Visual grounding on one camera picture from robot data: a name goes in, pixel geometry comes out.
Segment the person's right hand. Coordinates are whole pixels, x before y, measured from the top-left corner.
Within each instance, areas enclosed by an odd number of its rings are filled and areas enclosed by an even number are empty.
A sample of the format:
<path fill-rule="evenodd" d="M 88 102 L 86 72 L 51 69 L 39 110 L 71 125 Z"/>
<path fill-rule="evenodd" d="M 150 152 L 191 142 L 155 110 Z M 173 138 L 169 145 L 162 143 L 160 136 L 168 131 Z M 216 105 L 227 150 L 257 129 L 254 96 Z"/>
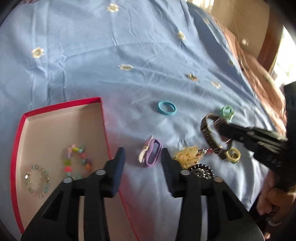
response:
<path fill-rule="evenodd" d="M 295 185 L 287 191 L 278 188 L 279 177 L 269 171 L 259 195 L 257 211 L 260 215 L 272 214 L 272 225 L 279 225 L 287 217 L 295 201 Z"/>

